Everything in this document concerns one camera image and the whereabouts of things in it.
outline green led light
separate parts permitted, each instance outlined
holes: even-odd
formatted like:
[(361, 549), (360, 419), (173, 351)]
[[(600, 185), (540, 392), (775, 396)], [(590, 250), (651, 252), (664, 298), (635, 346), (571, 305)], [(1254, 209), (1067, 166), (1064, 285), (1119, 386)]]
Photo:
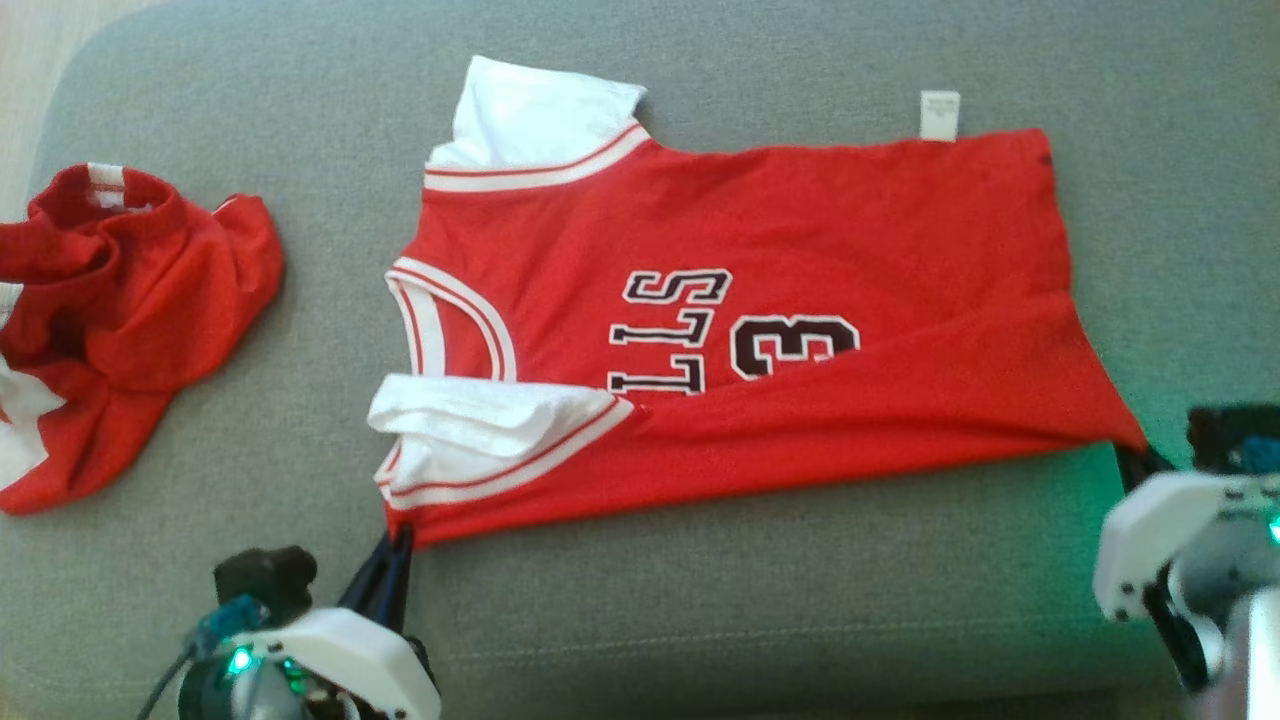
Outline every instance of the green led light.
[(227, 664), (227, 671), (232, 675), (239, 675), (250, 665), (253, 664), (253, 653), (248, 648), (238, 647), (236, 652), (232, 653), (230, 662)]
[(284, 675), (291, 679), (305, 678), (307, 675), (307, 669), (298, 665), (298, 661), (292, 657), (285, 657), (284, 662), (280, 662), (280, 667), (284, 669)]

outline gray couch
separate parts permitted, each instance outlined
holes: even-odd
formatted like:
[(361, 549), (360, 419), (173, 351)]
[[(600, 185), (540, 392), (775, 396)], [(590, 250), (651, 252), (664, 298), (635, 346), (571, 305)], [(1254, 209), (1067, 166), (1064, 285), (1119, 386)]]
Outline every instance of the gray couch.
[[(1271, 0), (192, 0), (124, 19), (67, 70), (32, 190), (100, 160), (207, 206), (259, 193), (287, 279), (115, 487), (0, 518), (0, 692), (28, 720), (131, 717), (244, 547), (310, 548), (335, 598), (383, 524), (365, 411), (407, 363), (381, 273), (471, 54), (646, 85), (653, 135), (695, 151), (910, 136), (923, 88), (964, 94), (966, 133), (1044, 128), (1085, 327), (1185, 461), (1188, 405), (1277, 398), (1277, 41)], [(457, 542), (420, 556), (410, 625), (448, 720), (1144, 683), (1169, 671), (1153, 632), (1103, 623), (1089, 588), (1119, 497), (1093, 447)]]

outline black cable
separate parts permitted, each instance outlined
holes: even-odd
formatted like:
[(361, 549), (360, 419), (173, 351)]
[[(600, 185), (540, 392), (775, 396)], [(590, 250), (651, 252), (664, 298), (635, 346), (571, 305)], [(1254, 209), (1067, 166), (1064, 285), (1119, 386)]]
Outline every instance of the black cable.
[(155, 710), (156, 703), (160, 702), (160, 696), (164, 694), (164, 689), (169, 687), (169, 683), (172, 683), (173, 679), (178, 676), (178, 671), (182, 670), (182, 666), (186, 665), (187, 661), (191, 660), (195, 655), (196, 655), (196, 648), (192, 646), (187, 646), (187, 648), (182, 651), (182, 655), (178, 656), (178, 660), (174, 660), (173, 665), (170, 665), (169, 669), (164, 671), (164, 675), (160, 678), (160, 682), (156, 683), (156, 687), (151, 689), (151, 696), (147, 697), (147, 702), (142, 706), (142, 711), (138, 712), (138, 720), (147, 720), (147, 717), (151, 717), (151, 711)]

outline number 3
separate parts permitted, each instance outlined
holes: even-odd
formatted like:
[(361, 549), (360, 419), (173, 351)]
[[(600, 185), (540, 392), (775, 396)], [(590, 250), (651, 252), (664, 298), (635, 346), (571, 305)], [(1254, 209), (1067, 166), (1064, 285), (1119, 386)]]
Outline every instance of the number 3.
[[(858, 350), (858, 328), (838, 315), (742, 315), (733, 323), (733, 370), (748, 380), (773, 374), (774, 360), (824, 360), (837, 352)], [(765, 352), (763, 340), (774, 340)], [(812, 343), (822, 343), (818, 357)]]

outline white robot part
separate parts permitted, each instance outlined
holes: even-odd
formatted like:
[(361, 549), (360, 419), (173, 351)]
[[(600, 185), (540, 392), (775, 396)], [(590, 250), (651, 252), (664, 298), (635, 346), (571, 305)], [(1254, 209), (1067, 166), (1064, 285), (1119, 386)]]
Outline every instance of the white robot part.
[(1280, 717), (1280, 588), (1236, 602), (1228, 623), (1221, 675), (1194, 698), (1206, 720)]
[(440, 694), (399, 634), (344, 607), (306, 612), (283, 628), (232, 638), (256, 661), (293, 659), (396, 720), (439, 720)]
[(1147, 614), (1143, 588), (1215, 519), (1234, 512), (1280, 512), (1280, 474), (1213, 475), (1194, 470), (1156, 473), (1119, 505), (1102, 525), (1093, 596), (1116, 620)]

